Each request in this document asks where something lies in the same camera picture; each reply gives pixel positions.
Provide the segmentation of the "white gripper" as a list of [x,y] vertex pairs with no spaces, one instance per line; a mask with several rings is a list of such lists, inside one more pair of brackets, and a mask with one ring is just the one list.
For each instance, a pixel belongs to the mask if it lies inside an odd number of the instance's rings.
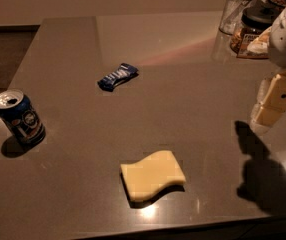
[[[286,68],[286,7],[272,24],[268,56],[270,61]],[[266,133],[286,112],[286,71],[262,80],[250,116],[254,133]]]

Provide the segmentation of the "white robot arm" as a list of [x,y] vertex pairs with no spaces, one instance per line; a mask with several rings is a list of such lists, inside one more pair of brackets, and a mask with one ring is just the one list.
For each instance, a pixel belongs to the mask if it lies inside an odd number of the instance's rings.
[[267,53],[269,60],[279,68],[273,77],[261,82],[251,113],[250,128],[262,135],[286,112],[286,7],[247,50],[254,54]]

